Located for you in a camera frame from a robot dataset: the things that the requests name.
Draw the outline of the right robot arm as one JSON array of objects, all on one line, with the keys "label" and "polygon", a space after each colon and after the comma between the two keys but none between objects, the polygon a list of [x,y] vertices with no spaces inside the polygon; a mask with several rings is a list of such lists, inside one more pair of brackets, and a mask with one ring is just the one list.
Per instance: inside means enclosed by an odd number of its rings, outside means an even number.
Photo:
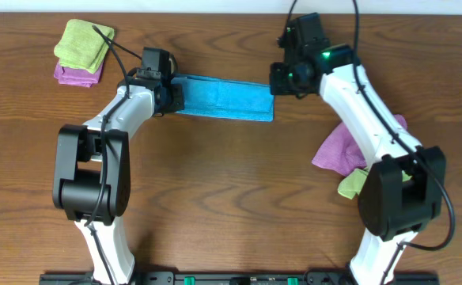
[{"label": "right robot arm", "polygon": [[421,282],[397,277],[403,251],[438,251],[447,246],[418,245],[416,236],[449,204],[443,186],[446,160],[437,146],[425,148],[386,107],[371,86],[364,66],[347,44],[281,44],[284,59],[271,64],[274,95],[316,93],[339,115],[358,145],[369,174],[358,195],[365,232],[349,272],[352,284]]}]

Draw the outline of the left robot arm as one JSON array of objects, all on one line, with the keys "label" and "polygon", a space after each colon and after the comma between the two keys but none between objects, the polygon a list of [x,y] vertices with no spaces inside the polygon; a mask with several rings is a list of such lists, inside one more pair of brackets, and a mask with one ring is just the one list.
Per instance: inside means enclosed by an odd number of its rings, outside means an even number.
[{"label": "left robot arm", "polygon": [[182,85],[128,78],[95,117],[59,130],[52,199],[86,241],[93,261],[87,283],[132,280],[135,259],[123,224],[131,194],[130,141],[147,120],[182,109]]}]

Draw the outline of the blue microfiber cloth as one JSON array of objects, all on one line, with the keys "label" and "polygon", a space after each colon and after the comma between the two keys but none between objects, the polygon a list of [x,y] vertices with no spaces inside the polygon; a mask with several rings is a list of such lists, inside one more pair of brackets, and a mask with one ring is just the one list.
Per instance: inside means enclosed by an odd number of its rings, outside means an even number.
[{"label": "blue microfiber cloth", "polygon": [[275,98],[268,85],[190,74],[180,74],[172,83],[183,88],[181,114],[259,122],[274,119]]}]

